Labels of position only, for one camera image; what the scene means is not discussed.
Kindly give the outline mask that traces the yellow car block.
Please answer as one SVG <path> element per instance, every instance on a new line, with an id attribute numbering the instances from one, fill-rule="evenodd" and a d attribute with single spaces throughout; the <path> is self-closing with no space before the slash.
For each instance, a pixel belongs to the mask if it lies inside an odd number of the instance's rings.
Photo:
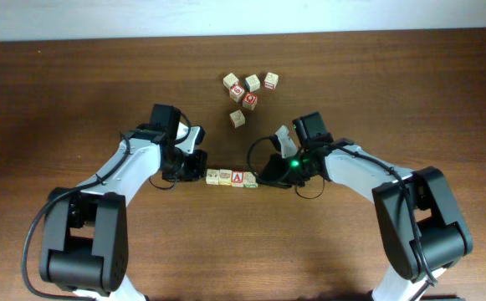
<path id="1" fill-rule="evenodd" d="M 218 185 L 219 184 L 220 170 L 207 169 L 206 173 L 206 183 L 208 185 Z"/>

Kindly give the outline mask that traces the green edged picture block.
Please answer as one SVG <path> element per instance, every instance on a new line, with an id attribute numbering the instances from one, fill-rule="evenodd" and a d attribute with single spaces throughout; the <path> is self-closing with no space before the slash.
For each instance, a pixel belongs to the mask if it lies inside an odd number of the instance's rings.
<path id="1" fill-rule="evenodd" d="M 258 183 L 256 177 L 251 172 L 243 173 L 243 186 L 247 188 L 257 188 Z"/>

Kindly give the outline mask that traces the pineapple green B block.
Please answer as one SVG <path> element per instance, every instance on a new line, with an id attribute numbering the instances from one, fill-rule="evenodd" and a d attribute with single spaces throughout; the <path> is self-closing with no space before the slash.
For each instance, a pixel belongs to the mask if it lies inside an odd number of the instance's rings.
<path id="1" fill-rule="evenodd" d="M 220 169 L 218 181 L 221 186 L 231 186 L 232 185 L 232 170 Z"/>

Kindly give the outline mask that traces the red letter A block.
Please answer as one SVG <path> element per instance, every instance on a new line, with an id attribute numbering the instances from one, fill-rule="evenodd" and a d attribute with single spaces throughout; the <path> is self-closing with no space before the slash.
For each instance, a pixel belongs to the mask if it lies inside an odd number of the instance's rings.
<path id="1" fill-rule="evenodd" d="M 232 171 L 231 186 L 244 187 L 244 172 L 243 171 Z"/>

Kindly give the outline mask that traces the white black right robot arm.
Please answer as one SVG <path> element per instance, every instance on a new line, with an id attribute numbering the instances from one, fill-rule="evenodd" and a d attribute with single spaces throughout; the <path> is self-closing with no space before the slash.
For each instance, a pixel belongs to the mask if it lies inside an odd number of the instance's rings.
<path id="1" fill-rule="evenodd" d="M 413 170 L 367 152 L 353 140 L 336 140 L 318 112 L 281 126 L 268 140 L 276 152 L 258 183 L 299 189 L 314 176 L 350 188 L 376 209 L 389 268 L 370 300 L 420 300 L 445 271 L 473 250 L 473 237 L 444 174 L 433 166 Z"/>

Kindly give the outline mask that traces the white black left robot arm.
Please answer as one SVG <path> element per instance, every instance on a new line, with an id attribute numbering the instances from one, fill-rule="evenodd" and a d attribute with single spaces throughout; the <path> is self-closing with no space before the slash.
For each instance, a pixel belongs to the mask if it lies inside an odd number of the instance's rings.
<path id="1" fill-rule="evenodd" d="M 200 125 L 172 105 L 120 137 L 114 155 L 88 180 L 57 187 L 35 217 L 43 224 L 40 278 L 63 290 L 63 300 L 145 300 L 126 273 L 126 209 L 156 173 L 163 180 L 197 181 L 206 173 Z"/>

